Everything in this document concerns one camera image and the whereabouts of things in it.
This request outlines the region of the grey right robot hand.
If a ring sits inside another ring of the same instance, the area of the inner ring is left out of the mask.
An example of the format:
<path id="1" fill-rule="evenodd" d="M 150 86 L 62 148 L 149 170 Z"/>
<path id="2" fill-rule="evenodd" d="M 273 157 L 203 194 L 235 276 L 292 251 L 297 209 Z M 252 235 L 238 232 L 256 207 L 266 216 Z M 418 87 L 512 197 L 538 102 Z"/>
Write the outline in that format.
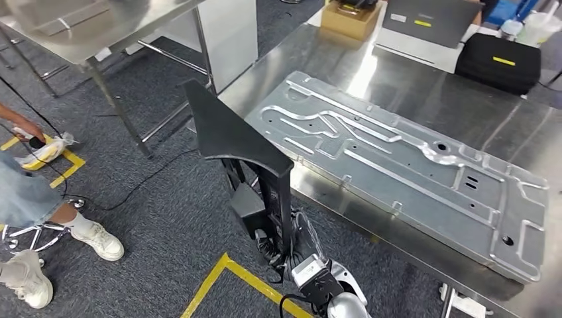
<path id="1" fill-rule="evenodd" d="M 317 232 L 310 223 L 307 215 L 300 209 L 291 212 L 292 230 L 290 231 L 290 247 L 287 255 L 283 256 L 274 237 L 263 229 L 254 231 L 256 247 L 264 261 L 279 275 L 276 280 L 268 282 L 281 284 L 285 279 L 292 280 L 290 272 L 313 254 L 323 265 L 328 266 L 329 258 L 325 255 L 317 236 Z"/>

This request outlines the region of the person's left hand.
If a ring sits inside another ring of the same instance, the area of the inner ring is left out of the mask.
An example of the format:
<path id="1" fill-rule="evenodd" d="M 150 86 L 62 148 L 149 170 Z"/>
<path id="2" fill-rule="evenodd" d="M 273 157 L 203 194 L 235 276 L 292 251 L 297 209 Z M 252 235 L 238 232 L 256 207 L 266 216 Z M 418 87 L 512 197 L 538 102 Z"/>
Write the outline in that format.
<path id="1" fill-rule="evenodd" d="M 36 138 L 43 143 L 46 142 L 42 129 L 26 118 L 14 120 L 13 126 L 13 132 L 21 140 L 30 140 L 32 138 Z"/>

